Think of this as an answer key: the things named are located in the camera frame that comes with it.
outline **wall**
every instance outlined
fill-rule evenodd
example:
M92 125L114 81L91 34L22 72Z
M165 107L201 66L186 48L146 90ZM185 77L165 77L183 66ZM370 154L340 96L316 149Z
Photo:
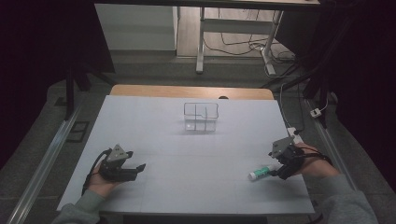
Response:
M175 50L175 7L95 4L109 49Z

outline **transparent basket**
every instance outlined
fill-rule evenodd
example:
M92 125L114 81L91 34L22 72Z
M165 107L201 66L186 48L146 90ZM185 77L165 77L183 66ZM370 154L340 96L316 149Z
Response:
M186 131L214 132L219 117L219 105L215 103L185 103Z

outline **black clamp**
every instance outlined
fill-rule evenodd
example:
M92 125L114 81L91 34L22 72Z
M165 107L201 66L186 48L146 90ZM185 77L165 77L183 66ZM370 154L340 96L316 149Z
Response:
M305 158L309 157L321 158L332 165L332 161L326 155L311 148L308 149L315 151L315 153L305 154L303 147L291 145L292 141L293 137L287 137L273 143L273 150L268 155L277 159L283 166L278 170L270 171L268 175L279 176L279 178L286 180L299 171L304 164Z
M93 169L96 166L96 163L100 160L103 155L106 157L102 160L98 174L106 181L110 182L126 182L126 181L134 181L137 178L137 174L144 171L146 164L142 164L137 166L135 169L122 169L121 166L125 163L125 161L132 157L134 153L132 151L125 152L120 145L116 144L113 149L108 149L103 151L95 163L93 164L90 173L87 175L85 179L85 183L82 188L82 194L84 194L85 190L88 188L90 184L90 179L93 174Z

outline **gray sleeve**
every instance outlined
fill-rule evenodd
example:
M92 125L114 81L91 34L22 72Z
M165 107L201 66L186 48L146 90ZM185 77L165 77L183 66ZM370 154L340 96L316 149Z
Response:
M364 194L353 190L344 175L323 178L320 184L326 196L322 211L327 223L378 223Z
M76 204L65 204L61 214L52 221L52 224L96 223L99 221L100 203L104 200L105 198L97 193L87 190Z

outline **human hand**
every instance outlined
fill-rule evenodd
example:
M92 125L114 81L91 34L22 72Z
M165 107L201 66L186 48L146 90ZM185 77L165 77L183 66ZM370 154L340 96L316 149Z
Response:
M305 143L298 143L295 144L295 146L301 148L305 154L318 151L315 147L311 147ZM295 175L299 174L323 178L332 175L339 175L340 172L327 161L317 157L310 157L305 158L303 166Z
M104 180L98 173L99 167L100 163L93 169L88 189L105 198L111 192L111 190L113 190L122 182L111 182Z

